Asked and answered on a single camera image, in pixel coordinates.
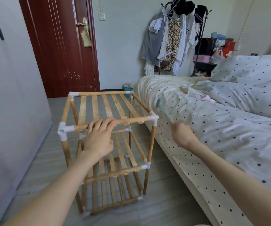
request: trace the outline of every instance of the red wooden door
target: red wooden door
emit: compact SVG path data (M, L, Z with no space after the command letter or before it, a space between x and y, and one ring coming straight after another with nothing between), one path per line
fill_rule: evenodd
M48 98L72 92L99 91L91 0L19 0ZM92 47L84 47L86 17Z

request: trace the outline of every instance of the person's left hand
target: person's left hand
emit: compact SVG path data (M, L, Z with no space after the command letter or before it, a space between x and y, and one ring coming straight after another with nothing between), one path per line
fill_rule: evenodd
M107 117L105 121L100 119L93 128L94 122L88 125L88 132L85 139L84 150L93 154L98 161L109 154L114 149L114 143L111 140L111 132L115 126L116 119L111 121Z

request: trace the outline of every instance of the tiled floor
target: tiled floor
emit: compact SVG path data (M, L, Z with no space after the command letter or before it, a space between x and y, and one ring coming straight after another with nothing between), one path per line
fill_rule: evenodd
M49 99L53 115L53 126L20 183L16 196L13 198L1 220L1 225L22 209L46 186L66 170L65 158L61 142L57 134L57 128L65 101L66 98ZM111 103L112 100L109 99L109 101L112 111L117 111L115 105ZM80 97L75 98L75 103L78 111ZM103 102L99 97L98 103L100 110L104 111L100 116L105 118L106 113L105 110L103 110ZM90 100L87 101L87 108L91 108ZM91 121L92 117L92 111L87 109L87 122ZM119 114L114 113L114 117L119 118ZM67 124L74 124L71 110ZM143 151L147 154L150 143L150 131L145 124L134 124L133 132L137 136ZM69 133L68 139L72 158L74 159L78 142L78 134ZM134 155L136 159L139 158L139 154L136 152L134 152ZM141 181L144 180L144 174L144 171L139 172ZM88 205L91 203L90 194L88 195L87 203ZM87 218L82 218L79 215L76 201L74 201L64 223L64 225L196 224L211 225L204 212L201 210L156 141L153 149L147 195L144 196L143 201Z

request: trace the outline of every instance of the bed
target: bed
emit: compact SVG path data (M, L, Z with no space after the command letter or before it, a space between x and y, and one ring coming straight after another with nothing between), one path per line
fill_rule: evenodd
M185 88L216 102L187 95ZM134 92L159 115L156 140L211 223L251 225L204 163L175 144L168 118L155 105L162 97L173 120L188 124L217 155L271 189L271 55L227 58L210 78L145 76Z

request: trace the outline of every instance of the light switch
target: light switch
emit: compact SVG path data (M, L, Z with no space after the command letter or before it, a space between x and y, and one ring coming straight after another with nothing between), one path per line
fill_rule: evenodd
M99 14L99 20L105 21L105 14L104 13Z

